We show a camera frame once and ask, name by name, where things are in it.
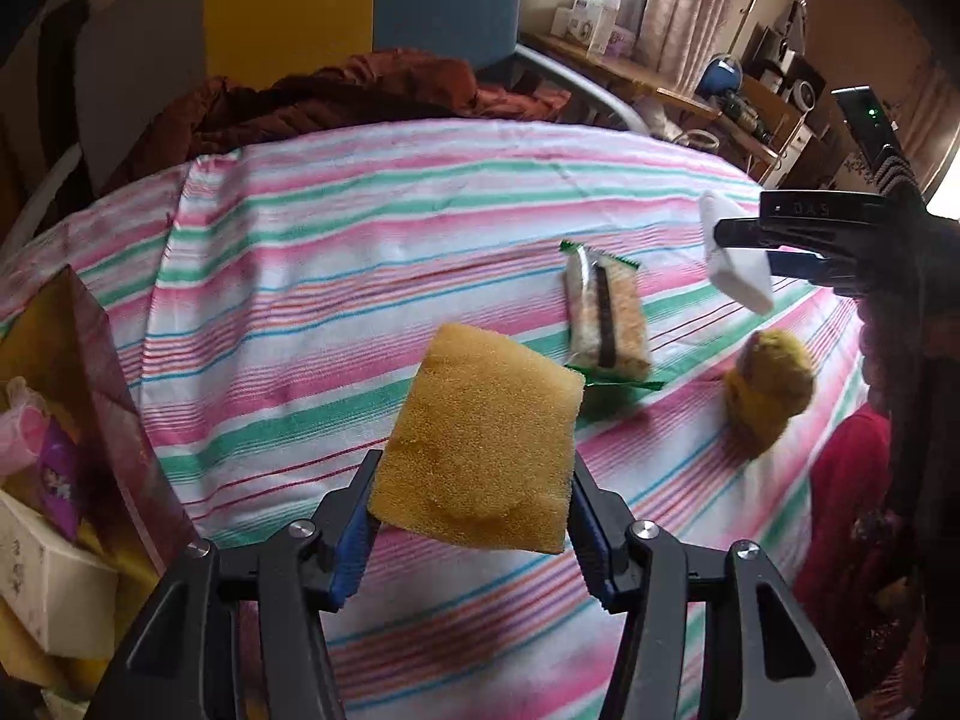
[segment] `yellow sponge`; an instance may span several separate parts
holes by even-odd
[[[435,334],[373,480],[368,509],[439,541],[563,552],[584,377],[506,336]]]
[[[736,367],[724,375],[727,411],[751,457],[763,454],[791,416],[813,399],[813,360],[787,330],[760,330],[747,339]]]

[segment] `purple packet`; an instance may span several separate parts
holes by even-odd
[[[80,451],[54,416],[37,458],[37,489],[43,513],[71,543],[80,528]]]

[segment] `white cardboard box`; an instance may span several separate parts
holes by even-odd
[[[554,37],[566,37],[566,30],[570,26],[570,14],[572,8],[559,7],[553,14],[553,23],[550,25],[550,34]]]
[[[53,720],[83,720],[89,707],[88,702],[76,704],[61,698],[51,690],[41,690],[40,695],[43,696],[43,702],[47,704],[48,712],[50,712]]]
[[[50,655],[113,656],[117,574],[0,490],[0,593]]]
[[[590,53],[606,52],[619,9],[620,0],[574,1],[568,36]]]

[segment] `wrapped snack bar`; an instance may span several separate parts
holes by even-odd
[[[566,304],[570,316],[568,367],[589,384],[646,383],[653,367],[647,320],[637,295],[637,263],[576,242],[563,241]]]

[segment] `paper bag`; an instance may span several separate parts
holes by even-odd
[[[197,534],[143,431],[107,314],[73,269],[48,281],[0,341],[0,382],[14,376],[43,395],[61,422],[59,412],[66,412],[79,434],[88,495],[80,542],[121,573],[119,642],[158,577]],[[5,488],[22,499],[11,489],[16,482],[11,477]],[[61,665],[82,695],[105,666]]]

